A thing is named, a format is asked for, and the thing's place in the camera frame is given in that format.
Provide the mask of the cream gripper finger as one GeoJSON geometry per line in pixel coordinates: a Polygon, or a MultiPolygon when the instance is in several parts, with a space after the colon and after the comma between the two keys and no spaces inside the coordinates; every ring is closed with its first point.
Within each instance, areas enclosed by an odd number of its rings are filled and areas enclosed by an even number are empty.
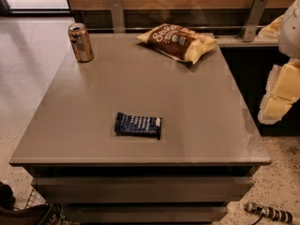
{"type": "Polygon", "coordinates": [[[279,16],[274,19],[271,23],[266,25],[258,34],[259,38],[278,38],[278,32],[280,30],[280,24],[283,16],[279,16]]]}
{"type": "Polygon", "coordinates": [[[274,125],[300,98],[300,60],[290,59],[282,67],[273,65],[265,91],[258,120],[265,125],[274,125]]]}

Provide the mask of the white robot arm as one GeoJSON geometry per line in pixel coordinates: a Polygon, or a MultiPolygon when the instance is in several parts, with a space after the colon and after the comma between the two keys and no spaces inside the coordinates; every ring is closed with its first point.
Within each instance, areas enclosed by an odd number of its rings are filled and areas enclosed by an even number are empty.
{"type": "Polygon", "coordinates": [[[267,25],[259,36],[277,36],[279,51],[290,58],[282,67],[273,65],[258,113],[261,124],[274,125],[300,98],[300,0],[295,0],[286,12],[267,25]]]}

